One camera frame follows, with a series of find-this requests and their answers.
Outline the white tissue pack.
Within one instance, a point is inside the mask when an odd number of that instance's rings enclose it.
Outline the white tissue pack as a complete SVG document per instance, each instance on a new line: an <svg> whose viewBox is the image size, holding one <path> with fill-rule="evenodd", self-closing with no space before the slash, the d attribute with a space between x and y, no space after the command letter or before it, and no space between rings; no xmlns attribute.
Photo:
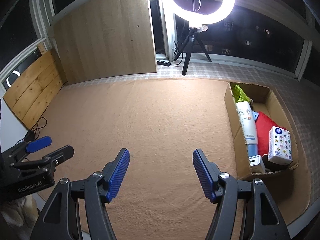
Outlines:
<svg viewBox="0 0 320 240"><path fill-rule="evenodd" d="M291 134L288 130L276 126L270 129L268 161L283 166L292 163Z"/></svg>

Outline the black tripod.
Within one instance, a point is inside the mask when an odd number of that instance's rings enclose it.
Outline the black tripod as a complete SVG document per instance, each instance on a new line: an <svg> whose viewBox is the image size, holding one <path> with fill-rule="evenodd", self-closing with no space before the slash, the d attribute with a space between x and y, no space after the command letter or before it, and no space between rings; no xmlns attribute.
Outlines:
<svg viewBox="0 0 320 240"><path fill-rule="evenodd" d="M194 52L195 44L198 44L202 49L202 52L205 54L207 60L212 62L208 51L206 50L201 38L199 37L199 29L189 27L189 33L183 41L182 45L176 45L174 53L174 60L176 61L185 51L184 64L182 69L182 75L185 76L187 74L187 70L189 67L189 62L191 59L191 55Z"/></svg>

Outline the pine wood plank panel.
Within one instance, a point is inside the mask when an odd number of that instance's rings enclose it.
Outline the pine wood plank panel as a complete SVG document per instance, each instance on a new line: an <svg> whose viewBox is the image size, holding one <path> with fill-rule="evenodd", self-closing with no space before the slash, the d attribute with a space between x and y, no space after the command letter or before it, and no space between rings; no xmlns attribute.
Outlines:
<svg viewBox="0 0 320 240"><path fill-rule="evenodd" d="M51 49L17 78L3 99L17 119L30 129L65 83L60 58L55 49Z"/></svg>

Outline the white power adapter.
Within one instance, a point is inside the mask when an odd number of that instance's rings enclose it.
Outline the white power adapter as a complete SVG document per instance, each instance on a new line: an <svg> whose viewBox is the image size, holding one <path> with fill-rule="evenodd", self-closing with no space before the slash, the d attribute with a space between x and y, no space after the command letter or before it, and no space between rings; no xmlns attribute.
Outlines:
<svg viewBox="0 0 320 240"><path fill-rule="evenodd" d="M249 164L252 173L265 173L266 168L260 155L249 157Z"/></svg>

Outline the light wooden board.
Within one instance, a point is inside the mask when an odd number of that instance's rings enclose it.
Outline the light wooden board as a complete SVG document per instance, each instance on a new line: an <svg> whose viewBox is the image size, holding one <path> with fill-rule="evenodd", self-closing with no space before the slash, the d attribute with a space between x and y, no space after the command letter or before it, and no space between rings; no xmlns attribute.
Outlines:
<svg viewBox="0 0 320 240"><path fill-rule="evenodd" d="M53 30L69 84L156 72L149 0L89 0Z"/></svg>

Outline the cardboard box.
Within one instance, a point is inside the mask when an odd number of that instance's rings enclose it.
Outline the cardboard box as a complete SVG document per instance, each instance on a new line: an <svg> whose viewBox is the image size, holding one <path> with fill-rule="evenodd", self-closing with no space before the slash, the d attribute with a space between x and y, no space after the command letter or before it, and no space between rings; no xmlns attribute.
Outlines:
<svg viewBox="0 0 320 240"><path fill-rule="evenodd" d="M230 82L225 105L239 179L271 177L299 166L300 149L293 121L274 90Z"/></svg>

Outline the white sunscreen tube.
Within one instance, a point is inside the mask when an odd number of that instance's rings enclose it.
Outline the white sunscreen tube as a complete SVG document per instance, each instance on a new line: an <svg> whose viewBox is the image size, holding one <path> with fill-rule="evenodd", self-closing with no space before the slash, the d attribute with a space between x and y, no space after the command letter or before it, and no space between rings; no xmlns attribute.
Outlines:
<svg viewBox="0 0 320 240"><path fill-rule="evenodd" d="M256 156L258 155L258 136L251 107L247 101L243 101L237 102L236 108L244 133L248 156Z"/></svg>

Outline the black power strip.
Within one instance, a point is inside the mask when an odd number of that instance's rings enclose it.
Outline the black power strip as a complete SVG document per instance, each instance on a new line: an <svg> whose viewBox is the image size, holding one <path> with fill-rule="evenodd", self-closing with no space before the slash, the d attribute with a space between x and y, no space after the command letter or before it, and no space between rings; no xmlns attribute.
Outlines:
<svg viewBox="0 0 320 240"><path fill-rule="evenodd" d="M157 64L158 64L158 65L161 65L161 66L166 66L166 67L171 66L171 63L170 63L170 62L168 62L168 61L162 61L162 60L158 60L158 61L157 61Z"/></svg>

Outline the blue phone stand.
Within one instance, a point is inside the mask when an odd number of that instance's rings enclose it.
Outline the blue phone stand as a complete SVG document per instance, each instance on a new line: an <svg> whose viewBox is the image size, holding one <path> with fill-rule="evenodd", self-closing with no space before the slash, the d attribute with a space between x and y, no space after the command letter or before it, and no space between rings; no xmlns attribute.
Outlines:
<svg viewBox="0 0 320 240"><path fill-rule="evenodd" d="M255 121L257 121L258 116L259 116L259 113L258 113L258 112L253 111L253 112L252 112L252 114L253 114L253 119L254 119Z"/></svg>

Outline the red fabric pouch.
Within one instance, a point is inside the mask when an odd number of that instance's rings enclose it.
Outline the red fabric pouch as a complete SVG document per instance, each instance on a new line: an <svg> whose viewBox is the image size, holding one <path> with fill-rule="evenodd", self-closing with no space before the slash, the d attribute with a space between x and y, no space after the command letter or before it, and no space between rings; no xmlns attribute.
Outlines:
<svg viewBox="0 0 320 240"><path fill-rule="evenodd" d="M261 111L258 111L259 116L255 122L258 136L258 153L261 157L268 155L269 146L269 131L273 126L286 129L285 127L278 126L271 118Z"/></svg>

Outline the orange-brown blanket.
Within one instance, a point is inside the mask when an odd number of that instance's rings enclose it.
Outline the orange-brown blanket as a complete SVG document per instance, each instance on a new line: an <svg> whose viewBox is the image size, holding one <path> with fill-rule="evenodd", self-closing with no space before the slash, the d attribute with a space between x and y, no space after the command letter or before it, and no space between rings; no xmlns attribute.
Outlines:
<svg viewBox="0 0 320 240"><path fill-rule="evenodd" d="M44 113L42 135L74 156L55 180L85 179L122 148L130 165L107 212L117 239L204 239L215 205L193 167L200 148L220 170L236 175L233 137L224 102L227 82L147 79L63 88Z"/></svg>

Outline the yellow green shuttlecock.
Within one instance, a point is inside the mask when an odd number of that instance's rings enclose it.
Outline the yellow green shuttlecock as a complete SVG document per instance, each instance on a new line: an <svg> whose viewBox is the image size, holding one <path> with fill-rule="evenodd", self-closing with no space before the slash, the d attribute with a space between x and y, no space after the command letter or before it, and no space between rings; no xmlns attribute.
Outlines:
<svg viewBox="0 0 320 240"><path fill-rule="evenodd" d="M238 84L231 85L231 90L236 103L247 101L250 106L253 105L253 100L246 95L246 93Z"/></svg>

